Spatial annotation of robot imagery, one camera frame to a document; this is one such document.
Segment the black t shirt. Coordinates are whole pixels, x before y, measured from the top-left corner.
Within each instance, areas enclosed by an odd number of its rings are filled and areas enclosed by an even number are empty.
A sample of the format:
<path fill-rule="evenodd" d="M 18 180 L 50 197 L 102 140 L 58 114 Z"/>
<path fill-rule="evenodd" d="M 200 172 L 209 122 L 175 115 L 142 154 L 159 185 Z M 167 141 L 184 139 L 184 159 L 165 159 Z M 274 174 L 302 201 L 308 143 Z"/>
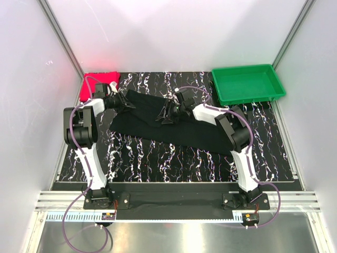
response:
<path fill-rule="evenodd" d="M 181 145 L 221 155 L 230 155 L 219 130 L 213 124 L 195 119 L 179 119 L 163 124 L 156 118 L 166 102 L 165 98 L 128 90 L 126 98 L 135 106 L 118 113 L 111 122 L 110 131 L 132 137 Z"/>

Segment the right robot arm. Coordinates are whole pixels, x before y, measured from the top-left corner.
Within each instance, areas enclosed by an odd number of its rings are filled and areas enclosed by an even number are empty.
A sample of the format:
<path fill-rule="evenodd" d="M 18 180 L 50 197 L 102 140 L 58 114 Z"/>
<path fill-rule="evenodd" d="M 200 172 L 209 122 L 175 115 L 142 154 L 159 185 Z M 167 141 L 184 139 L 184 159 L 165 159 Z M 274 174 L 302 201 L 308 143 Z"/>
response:
<path fill-rule="evenodd" d="M 237 106 L 231 109 L 217 108 L 207 104 L 194 105 L 191 102 L 164 103 L 156 121 L 163 124 L 175 123 L 183 116 L 193 117 L 217 126 L 225 147 L 230 150 L 238 175 L 239 193 L 234 196 L 232 209 L 251 209 L 257 204 L 262 191 L 256 176 L 252 159 L 253 133 L 247 119 Z"/>

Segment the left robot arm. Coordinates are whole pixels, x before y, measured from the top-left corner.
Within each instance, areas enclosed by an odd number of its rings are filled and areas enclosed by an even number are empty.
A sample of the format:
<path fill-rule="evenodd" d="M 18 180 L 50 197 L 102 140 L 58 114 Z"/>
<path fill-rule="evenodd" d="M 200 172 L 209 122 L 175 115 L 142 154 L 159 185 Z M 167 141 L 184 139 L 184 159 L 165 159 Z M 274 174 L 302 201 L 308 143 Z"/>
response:
<path fill-rule="evenodd" d="M 85 197 L 84 209 L 109 209 L 118 205 L 97 154 L 96 116 L 108 109 L 120 113 L 134 108 L 125 95 L 113 92 L 63 110 L 64 141 L 79 157 L 87 179 L 87 188 L 81 194 Z"/>

